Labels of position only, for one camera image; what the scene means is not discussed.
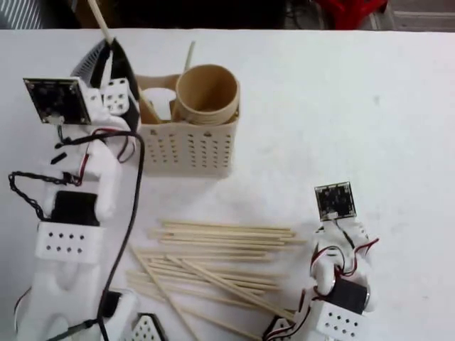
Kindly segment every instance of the black cable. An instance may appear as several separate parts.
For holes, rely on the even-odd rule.
[[[137,178],[136,178],[136,186],[135,186],[135,190],[134,190],[134,199],[133,199],[133,208],[132,208],[131,217],[129,218],[129,224],[127,227],[127,231],[125,233],[122,245],[120,246],[119,252],[117,254],[117,258],[115,259],[114,264],[112,265],[111,271],[106,280],[105,287],[102,290],[100,304],[98,305],[97,322],[100,325],[100,330],[101,330],[103,339],[105,341],[109,341],[109,338],[107,336],[107,331],[106,331],[104,320],[102,319],[102,308],[103,308],[103,305],[105,304],[106,297],[109,292],[109,287],[111,285],[112,279],[114,278],[115,271],[117,270],[120,259],[123,256],[125,248],[127,247],[129,235],[131,234],[131,231],[134,226],[134,221],[136,219],[137,205],[139,202],[139,191],[140,191],[141,180],[142,180],[142,171],[144,169],[145,143],[144,143],[144,140],[142,139],[142,137],[135,132],[112,131],[112,132],[108,132],[105,134],[97,134],[97,135],[92,135],[92,136],[81,137],[79,139],[75,139],[72,141],[64,141],[55,146],[56,148],[61,148],[63,146],[78,146],[80,144],[86,144],[86,143],[94,141],[94,140],[108,139],[109,137],[113,137],[113,136],[133,136],[134,138],[136,138],[139,141],[139,144],[141,145],[141,151],[139,154],[139,164],[137,166]]]
[[[271,339],[266,339],[266,341],[273,341],[273,340],[285,340],[285,338],[290,338],[292,335],[294,335],[296,332],[298,332],[301,328],[302,325],[304,325],[306,319],[308,318],[308,315],[310,315],[311,307],[308,307],[308,310],[306,311],[306,315],[304,319],[301,321],[300,325],[297,327],[297,329],[293,330],[291,334],[286,334],[286,335],[280,335],[278,334],[277,336],[272,337]]]
[[[355,245],[354,245],[354,242],[353,240],[349,237],[349,234],[346,233],[346,231],[344,229],[342,229],[340,227],[340,225],[338,225],[338,222],[336,220],[334,220],[333,222],[335,222],[335,225],[337,226],[337,228],[340,229],[340,231],[344,234],[344,237],[346,238],[346,240],[348,241],[350,247],[353,248],[353,250],[355,249]]]
[[[73,175],[69,173],[64,173],[63,175],[64,175],[63,179],[59,179],[54,178],[52,176],[16,171],[8,175],[9,187],[11,188],[12,191],[17,193],[22,199],[24,199],[31,207],[33,207],[39,220],[47,222],[49,219],[44,216],[43,208],[41,208],[38,202],[17,188],[16,176],[21,176],[33,180],[42,180],[45,183],[53,183],[54,185],[75,184],[76,179]]]

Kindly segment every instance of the circuit board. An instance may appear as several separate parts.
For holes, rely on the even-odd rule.
[[[318,201],[321,221],[330,220],[331,213],[337,213],[336,219],[355,217],[354,199],[350,183],[334,183],[333,185],[314,188]]]
[[[43,123],[90,124],[79,82],[74,78],[24,78]]]

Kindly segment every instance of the pile of chopsticks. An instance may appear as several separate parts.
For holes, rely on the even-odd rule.
[[[243,271],[235,266],[221,266],[218,262],[267,262],[272,261],[271,251],[286,251],[304,240],[295,238],[290,228],[265,226],[240,226],[228,224],[203,224],[182,221],[162,221],[163,229],[153,229],[149,238],[157,238],[164,247],[132,247],[143,271],[127,271],[127,280],[136,292],[167,301],[178,313],[194,340],[196,332],[187,322],[185,313],[214,323],[226,330],[252,340],[261,337],[238,330],[232,325],[204,315],[192,308],[178,304],[171,292],[191,295],[222,304],[243,308],[261,309],[273,315],[292,320],[293,314],[272,305],[261,297],[266,292],[280,290],[277,279],[283,274],[261,271]],[[182,287],[212,286],[230,296],[213,295],[204,291]]]

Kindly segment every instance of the wooden skewer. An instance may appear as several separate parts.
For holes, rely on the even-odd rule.
[[[188,222],[185,220],[161,220],[162,225],[177,224],[177,225],[189,225],[189,226],[202,226],[202,227],[238,227],[240,229],[246,227],[248,229],[270,229],[277,231],[291,231],[290,227],[273,227],[273,226],[262,226],[262,225],[241,225],[241,224],[220,224],[220,223],[205,223],[205,222]]]
[[[214,229],[218,229],[218,227],[206,227],[206,226],[198,226],[198,225],[180,225],[180,224],[165,224],[164,227],[172,232],[175,229],[190,229],[192,231],[210,231]],[[272,233],[272,234],[279,234],[286,237],[294,237],[296,232],[293,231],[283,231],[278,229],[260,229],[258,227],[220,227],[223,232],[231,231],[231,232],[255,232],[255,233]]]
[[[256,239],[279,239],[282,237],[288,237],[288,234],[275,234],[275,233],[258,233],[258,232],[243,232],[243,231],[223,231],[214,229],[173,229],[169,232],[167,229],[154,229],[155,233],[169,234],[172,235],[198,235],[198,236],[211,236],[211,237],[249,237]]]
[[[149,263],[148,266],[150,266],[153,269],[156,270],[166,270],[166,271],[172,271],[174,273],[182,273],[182,274],[193,274],[192,272],[185,270],[184,268],[177,268],[174,266],[167,266],[163,264],[155,264],[154,262]],[[232,274],[220,274],[220,277],[228,280],[234,280],[234,281],[243,281],[243,282],[251,282],[251,283],[257,283],[257,284],[268,284],[271,286],[276,286],[276,283],[270,279],[265,279],[265,278],[257,278],[254,276],[239,276],[239,275],[232,275]]]
[[[153,271],[156,272],[157,274],[169,275],[169,276],[178,277],[178,278],[193,279],[195,281],[197,281],[199,279],[199,276],[194,275],[194,274],[185,274],[183,272],[156,269],[156,268],[151,267],[151,266],[149,266],[149,268],[153,269]],[[247,281],[239,281],[237,279],[232,279],[232,278],[227,278],[227,280],[230,283],[235,284],[236,286],[241,286],[243,288],[253,288],[253,289],[261,289],[261,290],[267,290],[267,291],[279,291],[279,290],[281,290],[278,286],[276,286],[274,284],[252,283],[252,282],[247,282]]]
[[[153,259],[153,263],[173,266],[176,269],[183,269],[183,268],[175,265],[173,262],[169,261],[168,259]],[[250,271],[250,270],[246,271],[246,270],[242,270],[242,269],[238,269],[238,268],[233,268],[230,266],[216,266],[216,265],[211,265],[211,264],[204,264],[204,268],[206,268],[207,270],[210,270],[216,274],[240,274],[240,275],[251,276],[251,277],[266,277],[266,278],[288,277],[288,275],[286,275],[286,274],[273,274],[273,273],[268,273],[268,272]]]
[[[198,274],[200,277],[204,278],[206,281],[211,282],[212,284],[215,284],[216,286],[219,286],[226,291],[229,291],[230,293],[233,293],[244,300],[254,303],[255,305],[261,307],[262,309],[269,311],[271,313],[274,313],[275,315],[281,316],[282,318],[286,318],[287,320],[293,320],[294,316],[291,313],[288,313],[284,309],[274,307],[270,303],[268,303],[266,300],[263,300],[257,296],[252,295],[251,293],[248,293],[247,291],[239,288],[238,286],[235,286],[229,281],[226,281],[225,279],[212,274],[211,272],[205,270],[204,268],[193,264],[185,259],[182,259],[179,261],[178,259],[169,256],[168,259],[170,261],[173,261],[176,264],[181,265],[183,268],[188,269],[193,271],[195,274]]]
[[[237,328],[235,328],[235,327],[233,327],[231,325],[228,325],[227,323],[224,323],[223,321],[216,320],[215,318],[212,318],[212,317],[207,316],[205,314],[199,313],[198,311],[195,311],[193,309],[190,309],[190,308],[187,308],[187,307],[182,307],[182,310],[185,313],[188,313],[188,314],[194,315],[194,316],[196,316],[198,318],[201,318],[203,320],[206,320],[206,321],[208,321],[210,323],[213,323],[214,325],[217,325],[217,326],[222,327],[222,328],[224,328],[226,330],[229,330],[230,332],[234,332],[235,334],[248,337],[251,340],[256,340],[256,341],[261,341],[262,340],[262,338],[259,337],[259,336],[250,334],[248,332],[244,332],[242,330],[238,330]]]
[[[157,300],[157,301],[161,301],[161,302],[166,302],[166,299],[155,294],[151,289],[149,288],[142,288],[141,286],[138,286],[138,285],[134,285],[134,284],[131,284],[130,287],[132,289],[134,289],[136,292],[144,295],[144,296],[148,296],[150,298],[153,298],[154,300]],[[243,332],[241,330],[238,330],[236,328],[234,328],[233,326],[231,325],[228,325],[227,323],[224,323],[222,321],[219,321],[219,320],[216,320],[214,318],[210,318],[208,317],[207,315],[204,315],[202,313],[199,313],[195,310],[192,310],[190,308],[187,308],[187,307],[183,307],[181,306],[180,309],[187,313],[187,314],[190,314],[190,315],[194,315],[198,318],[202,318],[203,320],[207,320],[208,322],[210,323],[213,323],[214,325],[218,325],[222,328],[225,328],[226,330],[229,330],[231,332],[235,332],[237,333],[238,335],[241,335],[241,336],[245,336],[245,337],[248,337],[252,340],[258,340],[258,341],[261,341],[261,338],[256,336],[256,335],[253,335],[253,334],[249,334],[248,332]]]
[[[109,45],[112,44],[114,41],[113,37],[109,33],[109,28],[107,27],[106,21],[102,16],[102,13],[100,11],[100,8],[98,7],[98,4],[96,0],[88,0],[88,4],[90,5],[90,8],[92,9],[93,16],[95,17],[95,20],[98,23],[98,26],[101,28],[102,34],[105,37],[106,41],[109,43]],[[161,123],[161,119],[159,118],[158,114],[155,111],[155,108],[152,107],[150,104],[149,100],[146,98],[144,91],[140,88],[140,86],[137,87],[139,91],[139,96],[141,97],[142,101],[145,103],[147,109],[149,110],[152,119],[155,121],[155,123]]]
[[[212,243],[212,242],[186,242],[173,239],[160,239],[160,243],[165,245],[193,245],[195,247],[225,247],[226,249],[254,249],[257,251],[290,251],[292,247],[287,245],[285,247],[276,247],[274,245],[255,245],[255,244],[225,244],[225,243]]]
[[[143,255],[155,254],[180,254],[180,255],[207,255],[207,254],[222,254],[224,255],[243,255],[243,256],[265,256],[264,251],[251,250],[223,250],[223,249],[193,249],[193,250],[178,250],[178,249],[153,249],[153,248],[138,248],[137,251]]]
[[[257,240],[257,239],[231,239],[229,238],[205,238],[201,237],[185,237],[185,236],[173,236],[167,234],[155,234],[154,231],[150,231],[149,238],[160,237],[160,240],[178,240],[182,242],[204,242],[204,243],[223,243],[223,244],[248,244],[248,245],[267,245],[267,246],[283,246],[285,242],[281,242],[278,239],[272,240]]]
[[[305,244],[308,241],[305,239],[295,239],[295,238],[280,238],[282,242],[285,242],[287,244]]]
[[[144,273],[141,272],[135,272],[131,270],[127,270],[127,275],[130,277],[132,280],[136,280],[136,282],[142,282],[142,283],[151,283],[151,279],[149,276],[147,276]],[[173,277],[173,276],[166,276],[166,275],[157,275],[158,278],[162,281],[170,281],[170,282],[179,282],[179,283],[184,283],[184,284],[191,284],[191,285],[197,285],[197,286],[211,286],[212,284],[208,281],[205,280],[196,280],[196,279],[190,279],[190,278],[180,278],[180,277]],[[256,288],[244,288],[242,287],[243,290],[246,290],[250,292],[251,294],[255,295],[264,295],[265,291],[261,289],[256,289]]]
[[[156,259],[165,259],[166,256],[147,256],[144,255],[145,259],[156,258]],[[208,260],[208,261],[260,261],[267,262],[271,261],[272,258],[268,256],[185,256],[187,259],[199,259],[199,260]]]
[[[154,284],[152,283],[137,283],[134,281],[128,280],[129,286],[133,289],[135,288],[147,288],[151,293],[156,294],[159,296],[159,292],[157,291],[157,288]],[[215,301],[219,303],[224,303],[227,305],[236,305],[238,307],[242,308],[249,308],[249,309],[255,309],[256,307],[254,305],[251,305],[249,303],[245,303],[242,301],[235,301],[235,300],[230,300],[229,298],[224,298],[218,295],[210,295],[208,293],[203,293],[202,291],[196,291],[196,290],[189,290],[185,288],[181,288],[178,286],[166,286],[166,289],[168,291],[172,291],[175,293],[182,293],[183,295],[190,295],[190,296],[195,296],[199,298],[204,298],[206,300],[210,301]]]
[[[172,308],[176,311],[179,318],[182,320],[183,324],[188,328],[188,330],[190,331],[193,338],[195,340],[199,341],[199,337],[196,335],[196,332],[193,330],[190,323],[186,320],[185,316],[183,316],[183,312],[180,309],[180,306],[177,304],[177,302],[175,302],[172,299],[172,297],[170,297],[170,295],[168,294],[166,289],[161,285],[160,281],[158,280],[158,276],[154,273],[154,271],[152,269],[150,269],[147,266],[145,260],[143,260],[141,258],[141,256],[136,252],[134,247],[132,247],[132,251],[133,251],[133,254],[136,256],[137,260],[139,261],[139,263],[144,267],[145,271],[147,271],[147,273],[150,275],[151,279],[153,280],[155,285],[158,287],[160,292],[163,294],[163,296],[166,298],[166,300],[169,302],[169,304],[171,304]]]

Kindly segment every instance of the black chain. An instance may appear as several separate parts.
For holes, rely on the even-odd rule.
[[[8,175],[9,187],[11,188],[11,190],[16,192],[31,207],[33,207],[33,209],[35,209],[35,212],[36,212],[36,215],[38,216],[38,218],[44,222],[49,221],[49,219],[44,216],[43,209],[41,208],[41,206],[38,204],[38,202],[35,199],[32,199],[27,194],[25,194],[24,192],[22,192],[21,190],[19,190],[17,188],[16,176],[30,178],[33,180],[42,180],[45,183],[53,183],[54,185],[76,184],[76,182],[77,182],[77,178],[69,173],[64,173],[63,179],[54,178],[54,177],[46,176],[46,175],[39,175],[39,174],[35,174],[35,173],[19,172],[19,171],[13,172],[10,175]]]

